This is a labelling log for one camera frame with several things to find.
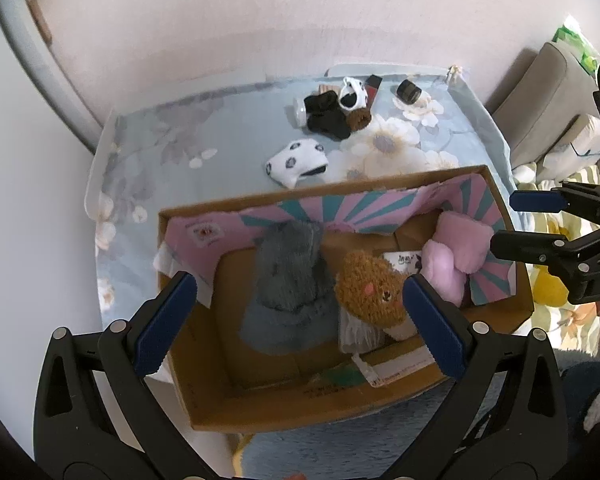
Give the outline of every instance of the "white flower print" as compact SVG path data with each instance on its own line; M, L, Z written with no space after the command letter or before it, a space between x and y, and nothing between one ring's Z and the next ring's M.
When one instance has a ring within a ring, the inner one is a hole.
M101 312L109 310L115 301L115 291L108 278L98 278L98 300Z
M340 150L327 156L329 165L322 179L341 182L427 171L425 153L416 145L416 128L397 118L375 115L368 127L340 143Z
M391 154L406 146L417 146L419 142L420 134L413 124L395 117L385 120L376 114L366 128L343 140L340 149L360 156L374 150Z
M408 120L414 123L422 123L423 126L429 127L434 127L438 124L436 115L440 115L445 111L442 104L432 99L431 95L424 90L413 105L405 104L397 97L394 97L394 105L402 110L402 114Z
M327 169L320 174L320 178L332 184L344 180L365 180L369 176L364 173L363 159L351 152L333 150L327 155L329 161Z
M425 152L427 171L452 170L459 168L458 158L449 152L434 152L429 150Z
M200 153L200 156L202 157L203 160L209 160L217 152L218 152L218 150L216 150L215 148L210 148L209 150L205 150L204 152Z
M113 213L113 200L101 192L96 222L96 256L98 250L108 251L110 243L116 236L116 226L109 221L111 213Z
M202 164L205 160L209 160L212 158L218 150L215 148L209 148L208 150L204 150L203 152L198 153L195 157L193 157L189 161L189 167L196 170L197 168L202 168Z
M136 224L141 224L146 222L146 219L148 217L148 214L146 212L146 209L144 207L142 207L141 205L137 205L134 208L134 211L131 213L131 218L134 220L134 222Z

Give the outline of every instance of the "blue gripper pad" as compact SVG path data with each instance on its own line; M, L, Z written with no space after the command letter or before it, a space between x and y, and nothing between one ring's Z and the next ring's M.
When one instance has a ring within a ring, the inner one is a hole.
M468 349L415 276L404 280L402 304L442 373L459 380L466 370Z
M509 197L513 211L559 213L569 202L558 191L514 191Z
M158 297L150 300L162 302L162 305L149 321L142 324L145 329L136 336L134 370L138 376L143 377L158 371L180 328L196 304L197 296L196 279L187 272L178 272Z

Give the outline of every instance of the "screw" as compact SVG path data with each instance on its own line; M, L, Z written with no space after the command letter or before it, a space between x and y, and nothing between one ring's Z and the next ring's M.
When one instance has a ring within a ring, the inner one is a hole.
M126 321L124 319L117 319L109 325L109 329L114 332L122 332L126 328Z
M66 328L64 326L56 328L51 336L54 339L62 339L64 336L66 336Z
M486 334L489 331L489 325L483 321L476 321L473 327L478 334Z
M544 341L546 339L546 332L541 328L533 329L532 334L538 341Z

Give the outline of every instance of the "beige sofa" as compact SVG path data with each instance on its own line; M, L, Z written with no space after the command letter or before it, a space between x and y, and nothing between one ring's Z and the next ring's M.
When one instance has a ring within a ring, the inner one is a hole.
M599 117L596 82L563 45L545 43L493 114L511 147L511 166L538 161L581 114Z

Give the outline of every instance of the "pink and teal sunburst pattern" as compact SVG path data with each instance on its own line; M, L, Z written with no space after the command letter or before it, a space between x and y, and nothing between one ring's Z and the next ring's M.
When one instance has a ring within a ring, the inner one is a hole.
M494 230L505 227L486 181L479 174L469 174L417 189L312 196L238 212L173 218L165 241L179 261L211 284L223 254L255 246L272 224L313 221L326 230L391 235L412 216L436 208L467 214ZM484 266L470 277L474 304L514 294L509 283L511 266L512 262L489 254Z

